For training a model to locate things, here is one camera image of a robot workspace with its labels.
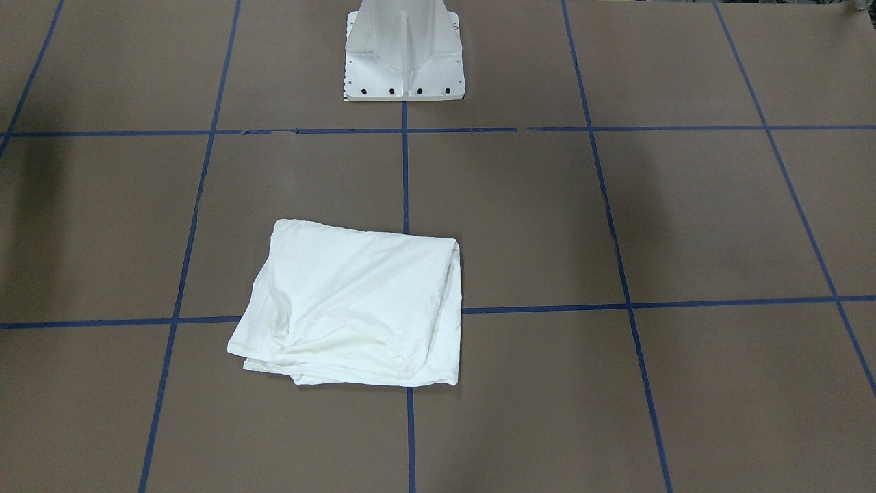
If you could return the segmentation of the white long-sleeve printed shirt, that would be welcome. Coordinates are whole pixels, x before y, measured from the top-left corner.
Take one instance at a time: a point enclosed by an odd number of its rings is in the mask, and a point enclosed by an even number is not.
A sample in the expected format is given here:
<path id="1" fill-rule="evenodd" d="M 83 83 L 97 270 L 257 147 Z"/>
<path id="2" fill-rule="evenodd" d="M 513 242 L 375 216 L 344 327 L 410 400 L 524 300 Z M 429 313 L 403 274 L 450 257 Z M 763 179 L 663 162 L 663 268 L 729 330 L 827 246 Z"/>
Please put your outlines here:
<path id="1" fill-rule="evenodd" d="M 454 386 L 462 300 L 454 238 L 281 219 L 227 350 L 297 385 Z"/>

